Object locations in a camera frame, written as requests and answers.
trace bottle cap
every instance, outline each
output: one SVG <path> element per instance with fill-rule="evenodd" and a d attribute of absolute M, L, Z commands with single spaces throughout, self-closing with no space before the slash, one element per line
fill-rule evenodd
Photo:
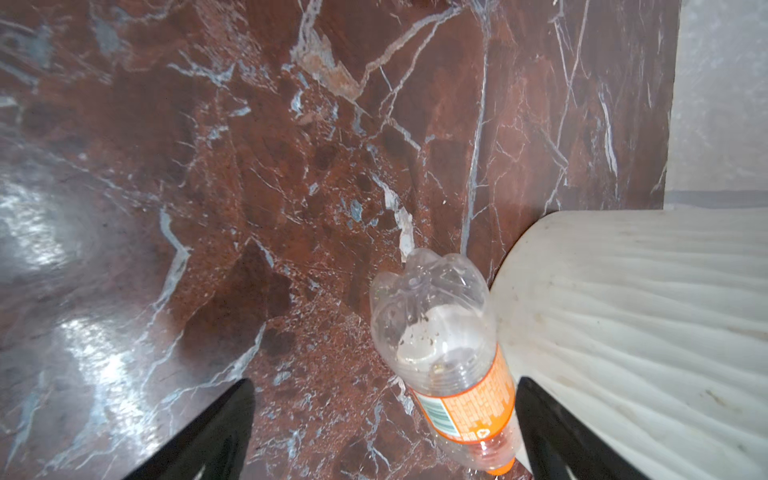
<path fill-rule="evenodd" d="M 486 470 L 491 475 L 504 475 L 505 473 L 512 470 L 512 466 L 515 464 L 515 458 L 512 459 L 511 462 L 509 462 L 507 465 L 504 465 L 503 467 L 496 468 L 494 470 Z"/>

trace plastic bottle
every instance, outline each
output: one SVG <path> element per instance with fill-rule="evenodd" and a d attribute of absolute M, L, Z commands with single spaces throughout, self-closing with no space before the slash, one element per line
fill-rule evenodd
<path fill-rule="evenodd" d="M 411 389 L 440 449 L 466 467 L 508 472 L 522 444 L 515 384 L 477 268 L 417 249 L 403 275 L 376 275 L 370 298 L 376 349 Z"/>

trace orange label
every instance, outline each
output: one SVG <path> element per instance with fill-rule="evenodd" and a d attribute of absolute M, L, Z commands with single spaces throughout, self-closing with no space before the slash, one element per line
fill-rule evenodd
<path fill-rule="evenodd" d="M 497 435 L 515 407 L 515 381 L 498 345 L 491 369 L 469 390 L 447 397 L 413 393 L 435 430 L 458 443 L 478 443 Z"/>

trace brown marble slab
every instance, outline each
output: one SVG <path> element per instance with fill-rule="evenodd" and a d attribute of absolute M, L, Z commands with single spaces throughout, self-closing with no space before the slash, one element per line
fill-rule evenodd
<path fill-rule="evenodd" d="M 241 376 L 243 478 L 485 476 L 380 361 L 368 285 L 660 207 L 679 8 L 2 2 L 2 476 L 121 478 Z"/>

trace white ribbed object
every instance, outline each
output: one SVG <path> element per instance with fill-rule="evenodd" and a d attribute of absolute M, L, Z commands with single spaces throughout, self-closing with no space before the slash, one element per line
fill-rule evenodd
<path fill-rule="evenodd" d="M 768 478 L 768 210 L 552 214 L 491 296 L 515 378 L 650 478 Z"/>

